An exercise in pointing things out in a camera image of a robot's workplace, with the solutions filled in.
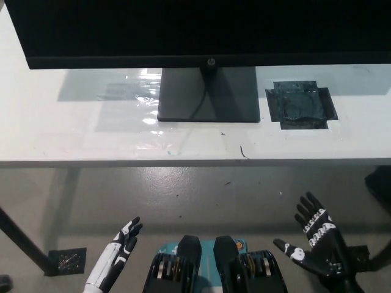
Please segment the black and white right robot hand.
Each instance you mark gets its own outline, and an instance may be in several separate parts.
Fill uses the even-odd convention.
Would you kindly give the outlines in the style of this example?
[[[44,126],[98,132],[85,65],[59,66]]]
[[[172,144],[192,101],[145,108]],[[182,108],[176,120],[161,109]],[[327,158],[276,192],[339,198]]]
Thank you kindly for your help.
[[[311,193],[300,197],[295,220],[307,237],[308,250],[274,239],[273,244],[296,265],[321,278],[342,278],[354,275],[346,242],[327,209]]]

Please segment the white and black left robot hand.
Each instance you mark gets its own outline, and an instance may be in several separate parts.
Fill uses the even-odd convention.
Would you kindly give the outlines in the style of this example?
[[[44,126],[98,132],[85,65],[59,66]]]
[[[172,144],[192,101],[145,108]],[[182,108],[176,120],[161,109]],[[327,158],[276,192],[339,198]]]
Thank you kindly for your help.
[[[142,223],[140,217],[129,221],[107,244],[94,265],[83,293],[109,292],[121,274],[137,243]]]

